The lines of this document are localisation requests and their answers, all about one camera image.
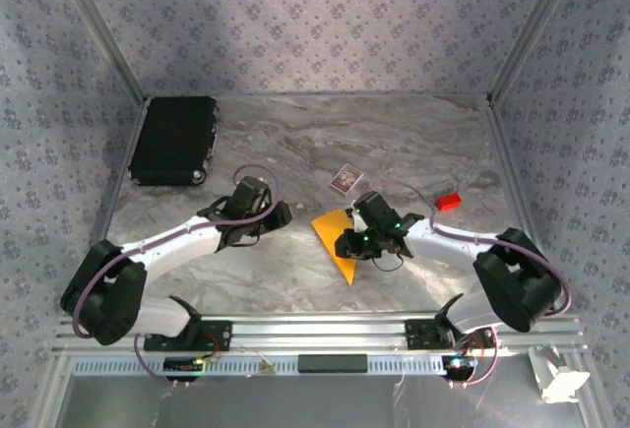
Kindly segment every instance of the black case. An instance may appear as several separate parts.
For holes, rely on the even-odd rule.
[[[217,102],[209,96],[151,100],[129,164],[139,185],[204,183],[217,133]]]

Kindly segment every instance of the patterned wallpaper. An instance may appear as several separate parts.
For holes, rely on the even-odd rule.
[[[139,110],[71,0],[0,13],[0,426],[18,427]]]
[[[534,0],[96,0],[145,93],[482,92]]]
[[[500,107],[537,226],[630,426],[630,0],[561,0]]]

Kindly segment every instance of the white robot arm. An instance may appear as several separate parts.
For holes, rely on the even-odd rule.
[[[497,235],[437,228],[419,214],[400,217],[374,191],[357,199],[346,212],[354,229],[345,230],[336,242],[341,258],[368,260],[388,252],[475,270],[483,290],[453,297],[435,318],[437,332],[450,345],[499,324],[528,332],[560,296],[557,275],[521,230],[509,228]]]
[[[285,202],[272,206],[266,183],[245,177],[231,197],[164,233],[122,246],[97,242],[64,292],[61,308],[102,345],[129,333],[190,343],[199,336],[201,316],[177,297],[145,297],[146,286],[188,261],[233,246],[244,236],[259,239],[290,221]]]

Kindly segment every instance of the marble surface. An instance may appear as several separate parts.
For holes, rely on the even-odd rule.
[[[473,269],[408,260],[393,273],[358,263],[348,286],[310,221],[381,179],[402,179],[429,197],[457,190],[460,208],[439,221],[482,232],[509,224],[499,175],[485,136],[482,96],[276,96],[219,98],[220,128],[201,187],[122,184],[108,239],[117,244],[180,224],[233,191],[232,172],[258,162],[274,170],[293,212],[290,226],[253,248],[225,249],[160,277],[153,296],[177,295],[203,313],[437,310],[475,282]],[[350,163],[365,172],[344,198],[330,188]],[[259,170],[250,175],[266,177]],[[384,196],[399,213],[428,213],[412,192]]]

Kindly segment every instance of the yellow paper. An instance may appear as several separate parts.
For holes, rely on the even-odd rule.
[[[333,258],[333,262],[346,278],[348,285],[352,285],[356,260],[338,258],[335,255],[335,241],[344,233],[345,229],[352,228],[352,223],[346,216],[346,212],[341,209],[332,210],[315,218],[311,224],[317,231],[328,254]]]

